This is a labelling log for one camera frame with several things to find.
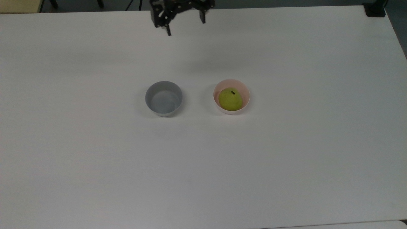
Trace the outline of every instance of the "table surface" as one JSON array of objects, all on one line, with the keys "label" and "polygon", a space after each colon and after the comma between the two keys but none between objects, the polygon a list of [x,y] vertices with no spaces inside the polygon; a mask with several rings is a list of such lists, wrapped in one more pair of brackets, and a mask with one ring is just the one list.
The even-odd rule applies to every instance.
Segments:
[{"label": "table surface", "polygon": [[[407,61],[362,6],[0,15],[2,228],[407,218]],[[251,91],[217,110],[223,79]],[[144,102],[184,94],[173,117]]]},{"label": "table surface", "polygon": [[0,13],[38,13],[42,0],[0,0]]},{"label": "table surface", "polygon": [[305,226],[297,229],[407,229],[407,225],[401,221],[385,221]]}]

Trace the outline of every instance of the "green pear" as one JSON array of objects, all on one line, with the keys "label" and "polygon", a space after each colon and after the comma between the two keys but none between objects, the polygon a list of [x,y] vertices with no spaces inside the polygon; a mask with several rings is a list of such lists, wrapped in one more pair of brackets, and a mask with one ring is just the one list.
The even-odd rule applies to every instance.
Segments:
[{"label": "green pear", "polygon": [[219,94],[219,104],[225,110],[235,111],[242,107],[243,100],[236,88],[225,88]]}]

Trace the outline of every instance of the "bowl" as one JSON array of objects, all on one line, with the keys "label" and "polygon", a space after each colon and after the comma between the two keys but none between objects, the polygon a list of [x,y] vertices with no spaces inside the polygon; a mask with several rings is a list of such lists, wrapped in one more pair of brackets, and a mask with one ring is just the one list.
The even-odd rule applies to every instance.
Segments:
[{"label": "bowl", "polygon": [[151,85],[146,92],[146,104],[156,115],[167,117],[176,112],[182,103],[182,91],[170,81]]},{"label": "bowl", "polygon": [[[242,100],[243,100],[243,104],[239,110],[231,111],[231,110],[225,110],[221,107],[221,105],[219,103],[219,94],[225,88],[236,88],[238,90],[238,92],[240,93],[240,96],[242,97]],[[236,79],[225,79],[225,80],[219,82],[216,85],[215,89],[213,90],[213,100],[215,101],[216,106],[218,107],[218,109],[220,111],[222,111],[223,113],[228,114],[228,115],[234,115],[234,114],[238,114],[238,113],[242,112],[244,110],[244,108],[247,106],[247,104],[249,103],[249,100],[250,100],[250,92],[244,83],[242,83]]]}]

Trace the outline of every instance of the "pink bowl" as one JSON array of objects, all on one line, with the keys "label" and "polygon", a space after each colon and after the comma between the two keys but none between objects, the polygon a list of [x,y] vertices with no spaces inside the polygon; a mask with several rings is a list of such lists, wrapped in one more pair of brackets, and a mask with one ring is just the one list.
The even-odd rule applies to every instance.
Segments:
[{"label": "pink bowl", "polygon": [[[239,110],[230,111],[230,110],[225,110],[221,107],[221,105],[219,103],[219,94],[225,88],[236,88],[239,91],[240,96],[242,97],[242,100],[243,100],[242,107]],[[225,80],[221,81],[220,83],[218,83],[216,85],[215,89],[213,90],[213,100],[215,101],[215,103],[220,111],[222,111],[225,114],[233,115],[233,114],[240,113],[249,103],[250,92],[244,83],[242,83],[238,80],[235,80],[235,79],[225,79]]]}]

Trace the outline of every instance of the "gray bowl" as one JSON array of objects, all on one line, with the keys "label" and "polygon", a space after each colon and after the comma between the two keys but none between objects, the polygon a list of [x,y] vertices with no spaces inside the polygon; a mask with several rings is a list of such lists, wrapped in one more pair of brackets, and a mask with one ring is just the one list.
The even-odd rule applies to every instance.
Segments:
[{"label": "gray bowl", "polygon": [[160,81],[148,88],[147,106],[158,116],[167,117],[175,113],[182,103],[182,91],[173,82]]}]

